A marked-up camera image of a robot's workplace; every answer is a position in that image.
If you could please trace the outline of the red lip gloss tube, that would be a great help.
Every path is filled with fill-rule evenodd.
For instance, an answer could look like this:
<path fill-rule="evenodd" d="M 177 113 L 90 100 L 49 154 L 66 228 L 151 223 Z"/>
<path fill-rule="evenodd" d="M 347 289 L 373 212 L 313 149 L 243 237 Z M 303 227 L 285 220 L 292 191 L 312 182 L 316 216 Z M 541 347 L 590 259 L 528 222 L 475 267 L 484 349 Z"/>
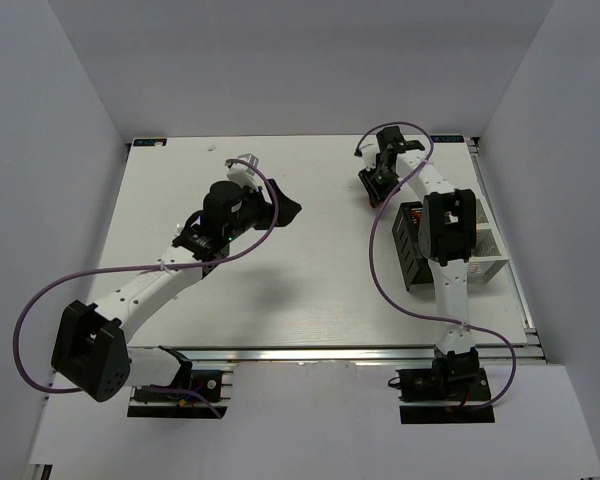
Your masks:
<path fill-rule="evenodd" d="M 411 216 L 413 218 L 414 224 L 419 225 L 421 222 L 421 211 L 420 210 L 412 210 Z"/>

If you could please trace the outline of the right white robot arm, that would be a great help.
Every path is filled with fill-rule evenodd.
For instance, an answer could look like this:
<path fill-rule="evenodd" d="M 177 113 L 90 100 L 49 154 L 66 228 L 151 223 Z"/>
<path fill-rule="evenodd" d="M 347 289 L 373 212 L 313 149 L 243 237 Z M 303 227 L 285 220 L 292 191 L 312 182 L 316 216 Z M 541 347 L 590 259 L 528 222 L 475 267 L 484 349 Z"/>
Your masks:
<path fill-rule="evenodd" d="M 357 144 L 354 155 L 365 161 L 359 179 L 378 210 L 369 238 L 369 268 L 380 295 L 399 312 L 425 321 L 444 322 L 450 326 L 434 345 L 433 390 L 452 399 L 464 391 L 468 380 L 479 371 L 479 359 L 470 332 L 468 309 L 468 266 L 477 241 L 476 197 L 470 189 L 458 189 L 430 163 L 434 141 L 426 136 L 429 148 L 417 160 L 410 151 L 424 150 L 415 141 L 404 138 L 402 122 L 387 122 L 364 133 L 376 134 L 378 151 L 373 156 L 362 152 Z M 435 289 L 437 313 L 411 312 L 395 303 L 382 289 L 374 265 L 376 230 L 390 200 L 404 185 L 409 185 L 422 203 L 417 244 L 427 260 Z"/>

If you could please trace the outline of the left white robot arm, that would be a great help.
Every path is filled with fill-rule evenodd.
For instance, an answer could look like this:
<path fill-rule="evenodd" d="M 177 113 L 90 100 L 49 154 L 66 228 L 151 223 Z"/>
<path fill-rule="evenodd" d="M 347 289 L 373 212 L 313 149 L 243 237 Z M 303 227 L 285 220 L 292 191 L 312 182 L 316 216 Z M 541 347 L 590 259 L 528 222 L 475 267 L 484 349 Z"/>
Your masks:
<path fill-rule="evenodd" d="M 76 300 L 62 314 L 51 365 L 98 402 L 122 387 L 157 388 L 179 399 L 191 387 L 192 363 L 164 346 L 132 347 L 141 326 L 183 290 L 205 279 L 230 244 L 250 229 L 285 227 L 299 214 L 299 203 L 273 190 L 266 201 L 260 187 L 224 180 L 214 183 L 200 210 L 159 259 L 113 293 L 86 305 Z"/>

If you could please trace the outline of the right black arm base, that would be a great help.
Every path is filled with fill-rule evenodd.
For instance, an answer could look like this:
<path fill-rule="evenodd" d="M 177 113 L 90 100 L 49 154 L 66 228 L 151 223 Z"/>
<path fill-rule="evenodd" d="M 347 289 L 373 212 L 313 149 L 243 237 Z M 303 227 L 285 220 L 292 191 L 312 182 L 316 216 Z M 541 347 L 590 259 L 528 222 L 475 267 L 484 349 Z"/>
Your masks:
<path fill-rule="evenodd" d="M 387 385 L 399 392 L 403 425 L 495 422 L 491 390 L 476 350 L 436 357 L 429 368 L 398 370 Z"/>

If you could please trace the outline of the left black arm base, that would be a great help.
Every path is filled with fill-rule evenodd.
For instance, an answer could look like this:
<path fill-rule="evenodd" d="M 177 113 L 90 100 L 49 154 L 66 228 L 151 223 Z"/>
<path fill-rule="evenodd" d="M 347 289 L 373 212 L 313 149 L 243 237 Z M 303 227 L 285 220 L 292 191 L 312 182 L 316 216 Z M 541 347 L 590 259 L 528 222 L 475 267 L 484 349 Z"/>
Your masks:
<path fill-rule="evenodd" d="M 128 350 L 127 415 L 153 419 L 220 419 L 232 394 L 233 371 L 170 347 Z"/>

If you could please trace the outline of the right blue corner sticker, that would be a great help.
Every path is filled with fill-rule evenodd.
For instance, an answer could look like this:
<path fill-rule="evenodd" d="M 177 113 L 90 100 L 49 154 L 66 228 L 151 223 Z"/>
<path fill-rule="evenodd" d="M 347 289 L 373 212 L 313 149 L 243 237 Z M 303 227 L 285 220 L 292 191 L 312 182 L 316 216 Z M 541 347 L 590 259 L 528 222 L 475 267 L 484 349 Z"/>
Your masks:
<path fill-rule="evenodd" d="M 431 135 L 434 143 L 465 143 L 463 135 Z"/>

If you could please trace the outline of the blue corner sticker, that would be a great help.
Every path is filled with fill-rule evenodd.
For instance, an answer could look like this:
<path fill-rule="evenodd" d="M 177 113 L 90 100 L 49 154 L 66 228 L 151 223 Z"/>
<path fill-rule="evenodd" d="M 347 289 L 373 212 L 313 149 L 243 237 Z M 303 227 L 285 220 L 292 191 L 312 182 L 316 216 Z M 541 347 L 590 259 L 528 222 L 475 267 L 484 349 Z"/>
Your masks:
<path fill-rule="evenodd" d="M 132 142 L 134 148 L 139 147 L 163 147 L 167 144 L 166 138 L 136 138 Z"/>
<path fill-rule="evenodd" d="M 434 143 L 465 143 L 463 135 L 431 135 Z"/>

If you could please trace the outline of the black slotted organizer box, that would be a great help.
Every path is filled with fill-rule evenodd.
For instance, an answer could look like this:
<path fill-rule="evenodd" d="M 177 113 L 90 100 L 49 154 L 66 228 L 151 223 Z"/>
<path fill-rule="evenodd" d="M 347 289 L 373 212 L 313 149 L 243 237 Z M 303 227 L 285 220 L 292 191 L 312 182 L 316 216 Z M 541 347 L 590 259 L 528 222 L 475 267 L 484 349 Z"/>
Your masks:
<path fill-rule="evenodd" d="M 404 202 L 399 205 L 392 234 L 406 290 L 413 285 L 432 285 L 433 277 L 428 260 L 418 244 L 419 225 L 415 225 L 412 210 L 420 210 L 421 202 Z"/>

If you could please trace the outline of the white slotted organizer box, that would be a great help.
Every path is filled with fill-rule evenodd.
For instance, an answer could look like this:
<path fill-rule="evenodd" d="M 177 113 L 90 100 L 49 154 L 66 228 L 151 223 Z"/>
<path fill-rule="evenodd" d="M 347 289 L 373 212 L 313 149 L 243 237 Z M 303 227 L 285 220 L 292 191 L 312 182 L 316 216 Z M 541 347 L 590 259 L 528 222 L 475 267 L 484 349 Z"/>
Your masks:
<path fill-rule="evenodd" d="M 489 206 L 476 198 L 476 246 L 468 267 L 471 283 L 488 283 L 509 262 L 509 254 L 497 228 Z"/>

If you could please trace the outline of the left blue corner sticker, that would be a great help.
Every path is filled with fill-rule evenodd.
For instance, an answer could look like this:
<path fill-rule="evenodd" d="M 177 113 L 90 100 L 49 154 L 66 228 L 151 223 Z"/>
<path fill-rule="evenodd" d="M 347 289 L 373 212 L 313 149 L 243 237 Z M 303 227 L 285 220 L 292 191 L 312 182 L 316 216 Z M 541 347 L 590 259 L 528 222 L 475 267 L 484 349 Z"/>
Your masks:
<path fill-rule="evenodd" d="M 132 142 L 134 148 L 139 147 L 163 147 L 167 144 L 166 138 L 136 138 Z"/>

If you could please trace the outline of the aluminium table rail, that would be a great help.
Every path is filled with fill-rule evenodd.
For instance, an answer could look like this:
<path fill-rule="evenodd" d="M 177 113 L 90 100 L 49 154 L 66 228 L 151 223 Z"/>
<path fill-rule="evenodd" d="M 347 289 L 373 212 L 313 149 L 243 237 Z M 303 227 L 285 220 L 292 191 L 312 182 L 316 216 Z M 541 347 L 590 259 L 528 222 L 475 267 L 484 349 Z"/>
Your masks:
<path fill-rule="evenodd" d="M 516 358 L 523 362 L 546 361 L 537 338 L 535 343 L 514 346 Z M 510 350 L 504 345 L 478 347 L 481 362 L 511 359 Z M 186 357 L 197 361 L 424 361 L 433 359 L 432 347 L 385 347 L 385 348 L 232 348 L 232 349 L 179 349 Z"/>

